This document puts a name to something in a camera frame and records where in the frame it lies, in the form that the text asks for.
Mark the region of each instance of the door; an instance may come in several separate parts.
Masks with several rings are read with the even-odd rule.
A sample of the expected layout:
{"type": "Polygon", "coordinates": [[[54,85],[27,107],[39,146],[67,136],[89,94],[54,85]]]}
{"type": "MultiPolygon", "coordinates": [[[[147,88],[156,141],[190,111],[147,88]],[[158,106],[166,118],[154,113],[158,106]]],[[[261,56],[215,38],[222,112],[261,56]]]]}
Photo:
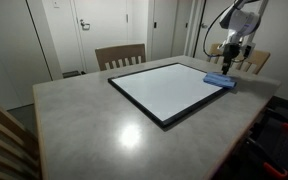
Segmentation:
{"type": "MultiPolygon", "coordinates": [[[[214,19],[228,6],[232,5],[234,1],[232,0],[221,0],[221,1],[206,1],[205,10],[203,15],[202,24],[200,25],[200,34],[198,37],[198,44],[195,49],[195,58],[206,59],[207,56],[203,52],[203,42],[205,38],[206,31],[209,25],[214,21],[214,19]]],[[[260,2],[254,2],[246,4],[242,10],[257,12],[260,2]]],[[[219,25],[219,20],[215,22],[212,29],[210,30],[207,40],[205,42],[205,50],[209,51],[210,47],[214,43],[223,43],[228,35],[228,30],[222,29],[219,25]]]]}
{"type": "Polygon", "coordinates": [[[126,0],[75,0],[75,9],[86,71],[99,71],[95,49],[127,44],[126,0]]]}
{"type": "Polygon", "coordinates": [[[1,105],[32,104],[32,85],[46,81],[51,76],[26,1],[0,0],[1,105]]]}
{"type": "Polygon", "coordinates": [[[177,0],[154,1],[152,60],[172,55],[177,3],[177,0]]]}

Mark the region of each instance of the table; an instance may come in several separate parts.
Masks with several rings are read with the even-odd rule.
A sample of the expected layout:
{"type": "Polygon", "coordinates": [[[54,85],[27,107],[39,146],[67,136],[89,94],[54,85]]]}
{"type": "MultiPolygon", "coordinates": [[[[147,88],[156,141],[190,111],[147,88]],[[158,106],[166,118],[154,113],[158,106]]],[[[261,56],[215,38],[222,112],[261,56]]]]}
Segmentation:
{"type": "Polygon", "coordinates": [[[186,56],[33,87],[44,179],[208,179],[274,95],[280,82],[230,70],[234,90],[163,131],[107,79],[179,62],[186,56]]]}

